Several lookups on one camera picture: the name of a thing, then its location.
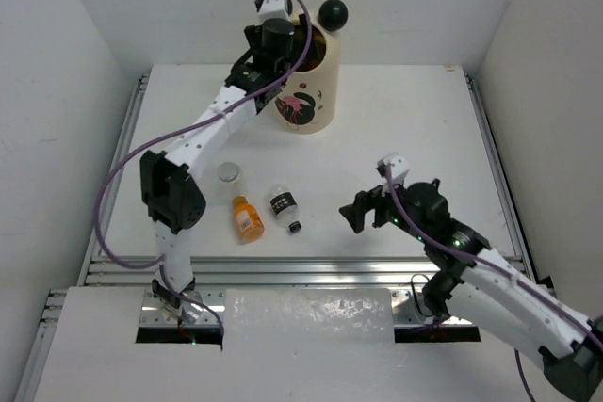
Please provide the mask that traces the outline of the clear bottle black label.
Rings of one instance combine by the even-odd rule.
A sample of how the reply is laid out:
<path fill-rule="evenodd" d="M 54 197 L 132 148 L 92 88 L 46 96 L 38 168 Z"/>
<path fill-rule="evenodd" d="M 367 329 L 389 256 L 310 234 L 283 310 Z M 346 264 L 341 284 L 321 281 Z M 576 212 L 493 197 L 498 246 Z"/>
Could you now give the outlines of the clear bottle black label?
<path fill-rule="evenodd" d="M 271 188 L 269 207 L 282 228 L 290 233 L 297 233 L 302 229 L 299 205 L 286 186 L 274 185 Z"/>

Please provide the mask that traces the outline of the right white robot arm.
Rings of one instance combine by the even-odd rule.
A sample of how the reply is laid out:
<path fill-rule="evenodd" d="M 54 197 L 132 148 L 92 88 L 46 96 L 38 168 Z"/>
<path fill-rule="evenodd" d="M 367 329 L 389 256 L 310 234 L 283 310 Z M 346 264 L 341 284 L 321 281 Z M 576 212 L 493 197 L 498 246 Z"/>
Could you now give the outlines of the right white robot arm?
<path fill-rule="evenodd" d="M 421 290 L 430 316 L 463 318 L 495 335 L 573 401 L 594 395 L 602 382 L 601 319 L 569 309 L 455 219 L 437 180 L 378 185 L 339 212 L 355 233 L 373 212 L 374 227 L 390 223 L 423 245 L 438 268 Z"/>

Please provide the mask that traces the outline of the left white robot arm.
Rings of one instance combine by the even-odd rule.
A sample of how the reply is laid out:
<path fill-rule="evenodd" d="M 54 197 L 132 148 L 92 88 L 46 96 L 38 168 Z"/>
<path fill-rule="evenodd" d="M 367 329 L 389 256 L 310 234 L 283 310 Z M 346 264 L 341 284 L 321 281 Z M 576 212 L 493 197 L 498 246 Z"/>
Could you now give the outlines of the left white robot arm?
<path fill-rule="evenodd" d="M 246 27 L 250 48 L 233 65 L 195 129 L 177 133 L 163 151 L 147 151 L 140 158 L 141 197 L 163 259 L 152 289 L 174 311 L 180 310 L 181 297 L 195 284 L 188 230 L 206 208 L 199 179 L 229 137 L 281 92 L 294 63 L 294 32 L 295 25 L 287 17 Z"/>

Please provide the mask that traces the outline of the orange juice bottle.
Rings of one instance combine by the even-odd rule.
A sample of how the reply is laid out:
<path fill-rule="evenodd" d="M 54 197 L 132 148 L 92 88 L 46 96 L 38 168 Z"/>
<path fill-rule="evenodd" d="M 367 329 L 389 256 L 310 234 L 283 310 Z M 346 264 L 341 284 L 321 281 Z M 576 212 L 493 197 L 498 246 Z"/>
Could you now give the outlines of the orange juice bottle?
<path fill-rule="evenodd" d="M 234 222 L 240 239 L 245 243 L 259 239 L 265 227 L 255 207 L 244 196 L 235 197 L 232 204 Z"/>

